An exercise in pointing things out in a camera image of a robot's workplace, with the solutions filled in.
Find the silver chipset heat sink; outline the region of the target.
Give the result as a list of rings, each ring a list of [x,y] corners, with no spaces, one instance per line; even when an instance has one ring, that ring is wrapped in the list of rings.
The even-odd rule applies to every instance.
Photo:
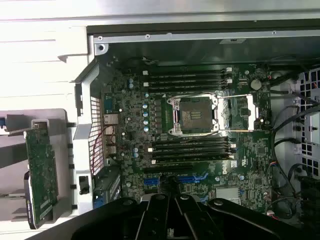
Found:
[[[215,190],[217,198],[226,200],[236,200],[239,198],[239,189],[237,187],[217,188]]]

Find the silver perforated disk bay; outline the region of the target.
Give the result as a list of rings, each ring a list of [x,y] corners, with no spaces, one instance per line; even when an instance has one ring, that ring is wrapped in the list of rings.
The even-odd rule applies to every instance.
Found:
[[[296,90],[320,103],[320,67],[300,74]],[[320,111],[300,118],[301,163],[315,179],[320,179]]]

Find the black plastic shroud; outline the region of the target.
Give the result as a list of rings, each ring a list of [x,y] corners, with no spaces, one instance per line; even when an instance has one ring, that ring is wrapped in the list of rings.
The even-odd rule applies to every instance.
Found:
[[[307,240],[320,240],[320,179],[310,176],[300,178],[300,221]]]

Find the black and silver PC case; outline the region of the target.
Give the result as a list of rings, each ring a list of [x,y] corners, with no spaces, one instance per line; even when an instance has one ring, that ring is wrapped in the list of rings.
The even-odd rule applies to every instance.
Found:
[[[121,198],[121,166],[109,162],[104,151],[102,89],[115,70],[127,67],[190,65],[258,65],[270,87],[271,201],[264,212],[304,232],[300,220],[301,182],[313,177],[304,169],[301,117],[320,111],[320,103],[296,90],[300,74],[320,68],[320,29],[155,29],[112,32],[90,27],[93,61],[77,80],[78,126],[74,135],[78,209],[90,212]],[[194,240],[170,197],[165,240]],[[142,196],[138,204],[147,196]]]

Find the silver rear port block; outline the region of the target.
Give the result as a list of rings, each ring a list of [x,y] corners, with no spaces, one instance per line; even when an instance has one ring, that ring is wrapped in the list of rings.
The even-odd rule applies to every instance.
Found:
[[[108,124],[108,125],[106,125],[104,127],[104,131],[103,132],[104,132],[105,136],[110,136],[110,137],[114,136],[115,133],[116,133],[116,126]]]
[[[116,136],[115,135],[106,135],[105,136],[105,153],[106,155],[115,155],[117,153],[116,146]]]
[[[119,124],[119,115],[116,113],[105,114],[103,116],[104,125],[118,125]]]

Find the teal rear port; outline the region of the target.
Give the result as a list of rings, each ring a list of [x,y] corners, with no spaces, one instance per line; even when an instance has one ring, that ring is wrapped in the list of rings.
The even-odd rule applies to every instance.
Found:
[[[113,97],[106,93],[103,96],[103,107],[105,114],[111,113],[113,111]]]

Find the silver socket cover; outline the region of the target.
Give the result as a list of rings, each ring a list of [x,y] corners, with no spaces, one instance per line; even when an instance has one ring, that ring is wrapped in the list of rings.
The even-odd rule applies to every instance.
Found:
[[[224,112],[224,101],[232,99],[240,99],[242,97],[232,97],[232,98],[220,98],[216,99],[216,119],[218,124],[218,130],[227,130],[225,127],[225,119],[223,117]],[[247,129],[245,130],[255,130],[255,121],[259,118],[259,109],[254,104],[253,98],[246,98],[247,109],[248,109],[248,122]]]

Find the CPU socket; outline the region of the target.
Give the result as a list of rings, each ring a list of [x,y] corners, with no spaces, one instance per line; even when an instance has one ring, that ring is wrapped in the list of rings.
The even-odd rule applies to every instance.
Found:
[[[175,137],[202,137],[220,130],[215,110],[218,99],[212,93],[177,95],[169,98],[172,109],[172,127],[168,133]]]

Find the grey parts rack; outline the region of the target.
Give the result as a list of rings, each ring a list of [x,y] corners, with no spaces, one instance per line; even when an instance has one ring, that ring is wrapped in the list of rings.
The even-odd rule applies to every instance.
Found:
[[[68,119],[63,109],[0,110],[0,117],[6,118],[7,130],[0,130],[0,232],[2,222],[20,222],[31,230],[26,209],[24,175],[28,171],[28,158],[24,132],[34,122],[47,122],[50,144],[53,147],[56,164],[58,196],[53,207],[52,220],[37,229],[55,223],[72,212],[72,190],[74,189],[70,144],[68,143]]]

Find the green motherboard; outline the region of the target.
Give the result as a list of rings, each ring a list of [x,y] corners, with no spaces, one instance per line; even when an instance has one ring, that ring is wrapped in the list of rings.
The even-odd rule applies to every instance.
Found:
[[[224,74],[184,74],[184,75],[142,75],[142,71],[151,72],[191,72],[208,70],[226,70]],[[227,80],[173,80],[148,81],[149,78],[166,78],[183,76],[228,76]],[[118,114],[118,124],[115,125],[116,154],[105,153],[105,135],[103,133],[104,154],[108,162],[113,162],[121,168],[121,193],[136,201],[141,201],[143,195],[158,193],[158,185],[144,185],[146,178],[159,178],[161,176],[203,176],[208,173],[205,180],[199,183],[180,183],[179,189],[183,194],[194,195],[199,199],[208,195],[208,200],[216,198],[217,188],[238,188],[238,199],[232,202],[249,209],[263,213],[271,202],[271,178],[267,173],[268,165],[272,160],[270,146],[270,133],[272,130],[270,85],[264,82],[266,74],[256,64],[197,64],[180,66],[129,66],[115,70],[114,75],[103,84],[101,95],[108,94],[113,98],[113,111],[107,114]],[[262,83],[260,90],[251,89],[254,79]],[[170,83],[170,82],[230,82],[228,85],[179,85],[145,87],[144,82]],[[149,92],[148,88],[196,88],[221,86],[225,90],[193,91],[193,92]],[[259,118],[254,122],[253,132],[226,132],[215,135],[196,137],[177,137],[170,135],[168,129],[172,127],[172,107],[167,100],[178,95],[197,95],[214,93],[219,96],[234,96],[252,94],[253,103],[258,108]],[[245,97],[224,101],[224,125],[227,130],[244,130],[248,127],[248,104]],[[213,145],[179,145],[167,147],[153,147],[154,142],[163,141],[200,141],[206,139],[226,139],[229,144]],[[160,158],[153,155],[180,155],[202,152],[173,152],[149,153],[148,149],[175,149],[193,147],[228,146],[231,151],[211,151],[206,153],[230,153],[225,157],[190,157],[190,158]],[[185,160],[185,159],[224,159],[205,162],[189,162],[174,164],[152,165],[151,160]],[[144,168],[162,166],[192,165],[192,170],[180,172],[144,173]]]

